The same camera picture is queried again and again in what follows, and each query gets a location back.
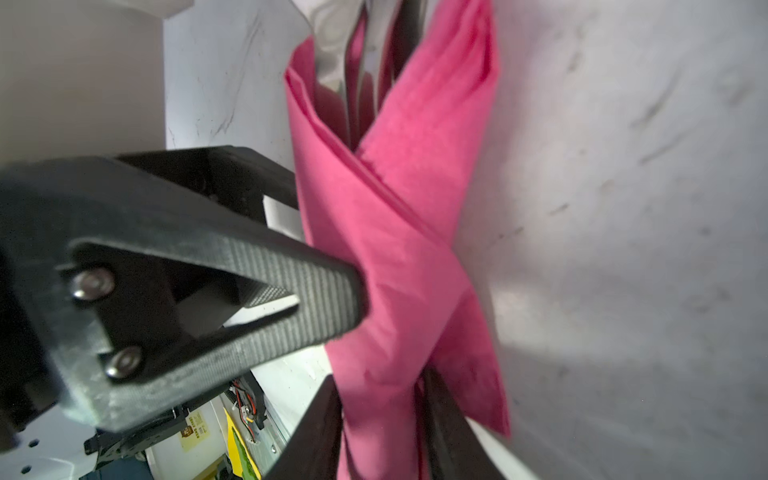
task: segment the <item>screw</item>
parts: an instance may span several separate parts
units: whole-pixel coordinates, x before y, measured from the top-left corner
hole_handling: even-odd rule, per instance
[[[141,347],[127,346],[107,362],[104,372],[112,379],[124,379],[141,364]]]
[[[114,290],[114,275],[106,268],[83,270],[69,282],[69,292],[79,300],[99,300]]]

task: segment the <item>napkin fold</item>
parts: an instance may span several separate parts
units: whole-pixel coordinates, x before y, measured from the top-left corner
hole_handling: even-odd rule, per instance
[[[358,266],[361,325],[326,345],[344,410],[339,477],[417,478],[414,385],[437,368],[462,411],[509,434],[504,387],[475,291],[451,250],[498,79],[489,0],[443,0],[351,152],[315,110],[311,39],[286,95],[307,242]]]

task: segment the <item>marble surface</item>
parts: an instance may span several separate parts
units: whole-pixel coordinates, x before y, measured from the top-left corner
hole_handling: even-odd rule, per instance
[[[768,3],[495,10],[504,74],[455,248],[497,341],[507,446],[545,480],[767,477]],[[166,21],[167,146],[291,167],[281,80],[306,35],[289,2]],[[327,369],[315,350],[257,377],[295,425]]]

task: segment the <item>pink cloth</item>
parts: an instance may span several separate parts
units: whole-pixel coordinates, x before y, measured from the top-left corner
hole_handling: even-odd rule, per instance
[[[326,345],[345,451],[363,478],[416,478],[414,385],[435,366],[462,411],[502,434],[509,419],[485,318],[451,250],[498,78],[489,0],[443,0],[356,153],[318,118],[311,41],[286,92],[309,244],[357,265],[362,324]]]

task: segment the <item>yellow label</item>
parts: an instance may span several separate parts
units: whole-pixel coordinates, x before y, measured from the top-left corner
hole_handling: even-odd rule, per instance
[[[185,452],[189,452],[191,449],[202,442],[208,435],[210,430],[203,420],[203,414],[199,411],[192,412],[187,417],[187,427],[178,433],[179,441],[181,442],[181,448]]]

